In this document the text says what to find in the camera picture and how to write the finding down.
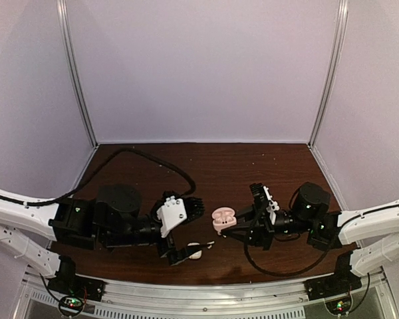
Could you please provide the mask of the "white earbud case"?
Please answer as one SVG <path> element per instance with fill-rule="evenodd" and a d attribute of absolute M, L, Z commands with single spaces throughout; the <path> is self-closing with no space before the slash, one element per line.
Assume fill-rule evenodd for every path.
<path fill-rule="evenodd" d="M 188 243 L 188 246 L 189 246 L 189 247 L 190 247 L 190 246 L 198 246 L 198 245 L 200 245 L 200 244 L 197 243 L 197 242 Z M 201 256 L 202 256 L 202 250 L 200 249 L 199 251 L 197 251 L 197 252 L 195 252 L 194 254 L 190 255 L 188 258 L 189 258 L 190 260 L 196 261 L 196 260 L 201 259 Z"/>

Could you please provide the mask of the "pink earbud case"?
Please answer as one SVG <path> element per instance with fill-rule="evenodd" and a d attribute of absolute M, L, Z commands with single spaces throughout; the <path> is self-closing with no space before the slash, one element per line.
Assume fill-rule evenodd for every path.
<path fill-rule="evenodd" d="M 216 209 L 212 214 L 213 219 L 212 225 L 218 235 L 224 229 L 228 229 L 237 224 L 237 218 L 235 216 L 235 210 L 230 207 L 220 207 Z"/>

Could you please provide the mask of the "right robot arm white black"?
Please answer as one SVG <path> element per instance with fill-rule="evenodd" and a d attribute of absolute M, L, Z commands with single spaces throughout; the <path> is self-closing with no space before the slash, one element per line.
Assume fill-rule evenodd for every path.
<path fill-rule="evenodd" d="M 212 214 L 213 228 L 224 237 L 243 244 L 249 264 L 260 273 L 289 278 L 315 268 L 332 249 L 354 242 L 380 237 L 367 247 L 349 251 L 337 259 L 337 270 L 328 278 L 333 293 L 342 293 L 354 278 L 399 259 L 399 199 L 356 211 L 330 211 L 330 194 L 315 183 L 302 184 L 293 194 L 288 209 L 280 208 L 267 186 L 250 186 L 253 204 L 241 211 L 221 207 Z M 277 235 L 307 233 L 307 244 L 322 251 L 311 265 L 294 272 L 275 272 L 260 267 L 251 257 L 249 247 L 268 251 Z"/>

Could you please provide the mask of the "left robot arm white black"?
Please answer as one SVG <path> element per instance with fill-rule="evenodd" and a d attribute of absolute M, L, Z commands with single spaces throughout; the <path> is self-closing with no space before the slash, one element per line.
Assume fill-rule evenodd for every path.
<path fill-rule="evenodd" d="M 0 246 L 23 259 L 43 277 L 56 281 L 68 295 L 82 290 L 74 261 L 43 248 L 24 234 L 30 231 L 50 241 L 86 250 L 101 244 L 119 247 L 157 246 L 170 265 L 178 265 L 213 242 L 177 249 L 172 231 L 204 214 L 195 197 L 171 194 L 159 200 L 157 217 L 140 212 L 142 200 L 128 185 L 105 185 L 91 200 L 40 199 L 0 189 Z"/>

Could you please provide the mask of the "right base circuit board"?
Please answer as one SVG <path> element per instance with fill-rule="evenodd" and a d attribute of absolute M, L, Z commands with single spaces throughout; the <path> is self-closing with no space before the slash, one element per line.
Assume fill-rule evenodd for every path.
<path fill-rule="evenodd" d="M 326 309 L 334 316 L 344 315 L 352 308 L 352 299 L 343 297 L 335 298 L 325 302 Z"/>

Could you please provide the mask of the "base circuit board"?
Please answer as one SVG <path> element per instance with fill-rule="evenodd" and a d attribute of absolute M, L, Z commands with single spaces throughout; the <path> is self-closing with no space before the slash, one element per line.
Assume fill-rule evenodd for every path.
<path fill-rule="evenodd" d="M 58 308 L 64 315 L 76 315 L 84 310 L 85 301 L 75 296 L 64 296 L 59 300 Z"/>
<path fill-rule="evenodd" d="M 352 308 L 352 299 L 343 297 L 335 298 L 325 302 L 326 309 L 334 316 L 344 315 Z"/>

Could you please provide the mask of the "left base circuit board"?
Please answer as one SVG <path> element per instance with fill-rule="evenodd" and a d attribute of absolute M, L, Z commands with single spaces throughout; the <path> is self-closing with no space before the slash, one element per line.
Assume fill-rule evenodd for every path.
<path fill-rule="evenodd" d="M 75 296 L 64 296 L 59 300 L 58 308 L 64 315 L 76 315 L 84 310 L 85 301 Z"/>

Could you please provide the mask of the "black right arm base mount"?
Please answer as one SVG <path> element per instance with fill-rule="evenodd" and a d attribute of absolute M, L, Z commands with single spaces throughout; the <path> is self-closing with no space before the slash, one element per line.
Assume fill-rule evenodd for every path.
<path fill-rule="evenodd" d="M 337 276 L 335 274 L 309 279 L 305 281 L 305 289 L 309 300 L 330 298 L 347 294 L 351 290 L 362 287 L 361 278 L 357 276 Z"/>

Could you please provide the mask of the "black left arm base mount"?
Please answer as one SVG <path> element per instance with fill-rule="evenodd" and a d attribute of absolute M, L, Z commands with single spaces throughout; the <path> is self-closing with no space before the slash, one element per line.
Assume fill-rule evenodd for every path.
<path fill-rule="evenodd" d="M 98 279 L 79 276 L 76 274 L 58 274 L 50 278 L 47 288 L 53 292 L 84 298 L 100 302 L 104 292 L 105 282 Z"/>

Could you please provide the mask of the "aluminium front rail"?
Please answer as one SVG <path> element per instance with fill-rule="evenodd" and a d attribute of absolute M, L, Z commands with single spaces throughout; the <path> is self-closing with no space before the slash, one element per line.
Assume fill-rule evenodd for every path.
<path fill-rule="evenodd" d="M 75 318 L 399 318 L 383 270 L 370 275 L 364 301 L 347 316 L 331 314 L 326 299 L 310 300 L 302 279 L 215 286 L 102 280 L 102 300 L 88 301 Z M 10 318 L 63 318 L 31 267 Z"/>

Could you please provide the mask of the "aluminium right corner post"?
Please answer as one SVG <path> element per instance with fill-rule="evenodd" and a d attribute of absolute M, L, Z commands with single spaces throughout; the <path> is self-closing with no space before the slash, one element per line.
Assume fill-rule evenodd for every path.
<path fill-rule="evenodd" d="M 342 48 L 346 36 L 346 29 L 348 24 L 348 5 L 348 0 L 340 0 L 338 2 L 338 11 L 336 14 L 334 37 L 329 59 L 329 66 L 327 69 L 327 75 L 323 86 L 323 92 L 321 94 L 317 116 L 315 118 L 313 129 L 308 142 L 308 147 L 311 150 L 315 147 L 317 143 L 319 132 L 321 130 L 325 118 L 325 113 L 329 105 L 329 100 L 331 98 L 331 92 L 333 90 L 336 72 L 338 69 L 338 64 L 340 62 Z"/>

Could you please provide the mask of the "aluminium corner post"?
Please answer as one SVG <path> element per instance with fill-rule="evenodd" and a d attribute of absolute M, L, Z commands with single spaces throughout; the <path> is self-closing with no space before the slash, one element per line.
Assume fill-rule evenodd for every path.
<path fill-rule="evenodd" d="M 65 0 L 57 0 L 57 15 L 59 24 L 61 26 L 61 35 L 63 38 L 63 46 L 66 56 L 66 61 L 68 65 L 68 72 L 70 76 L 70 81 L 72 84 L 72 89 L 74 92 L 74 96 L 76 99 L 76 105 L 80 112 L 80 117 L 82 120 L 82 124 L 86 131 L 86 135 L 89 141 L 89 144 L 92 148 L 98 147 L 98 142 L 94 133 L 94 129 L 92 126 L 92 121 L 90 119 L 90 114 L 87 109 L 86 100 L 84 97 L 84 92 L 82 89 L 82 84 L 80 81 L 80 75 L 78 72 L 78 67 L 76 63 L 76 56 L 74 51 L 74 46 L 72 43 L 72 36 L 70 31 L 70 21 L 68 18 L 68 7 L 67 2 Z"/>
<path fill-rule="evenodd" d="M 348 5 L 348 0 L 340 0 L 338 2 L 338 11 L 336 14 L 334 37 L 329 59 L 329 66 L 327 69 L 327 75 L 323 86 L 323 92 L 321 94 L 317 116 L 315 118 L 313 129 L 308 142 L 308 147 L 311 150 L 315 147 L 317 143 L 319 132 L 321 130 L 325 118 L 325 113 L 329 105 L 329 100 L 331 98 L 331 92 L 333 90 L 336 72 L 338 69 L 338 64 L 340 62 L 342 48 L 346 36 L 346 29 L 348 24 Z"/>

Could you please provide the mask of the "aluminium left corner post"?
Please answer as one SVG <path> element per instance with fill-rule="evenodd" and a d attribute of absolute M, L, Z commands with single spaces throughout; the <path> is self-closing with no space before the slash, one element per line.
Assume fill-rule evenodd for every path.
<path fill-rule="evenodd" d="M 80 117 L 82 120 L 82 124 L 86 131 L 86 135 L 89 141 L 89 144 L 92 148 L 98 147 L 98 142 L 94 133 L 94 129 L 92 126 L 92 121 L 90 119 L 90 114 L 87 109 L 86 100 L 84 97 L 84 92 L 82 89 L 82 84 L 80 81 L 80 75 L 78 72 L 78 67 L 76 63 L 76 56 L 74 51 L 74 46 L 72 43 L 72 36 L 70 31 L 70 21 L 68 18 L 68 7 L 67 2 L 65 0 L 57 0 L 57 15 L 59 24 L 61 26 L 61 35 L 63 38 L 63 46 L 66 56 L 66 61 L 68 65 L 68 72 L 70 76 L 70 81 L 72 84 L 72 89 L 74 92 L 74 96 L 76 99 L 76 105 L 80 112 Z"/>

